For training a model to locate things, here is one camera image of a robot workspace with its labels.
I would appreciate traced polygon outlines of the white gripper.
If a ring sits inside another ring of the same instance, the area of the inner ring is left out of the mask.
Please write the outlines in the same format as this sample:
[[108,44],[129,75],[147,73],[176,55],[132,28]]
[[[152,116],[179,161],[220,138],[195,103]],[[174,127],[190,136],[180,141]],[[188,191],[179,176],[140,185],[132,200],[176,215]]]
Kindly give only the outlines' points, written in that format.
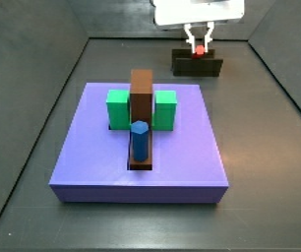
[[157,26],[184,25],[191,53],[195,53],[195,37],[191,24],[206,24],[203,37],[204,53],[212,41],[214,22],[239,20],[244,16],[244,0],[151,0],[155,7],[155,23]]

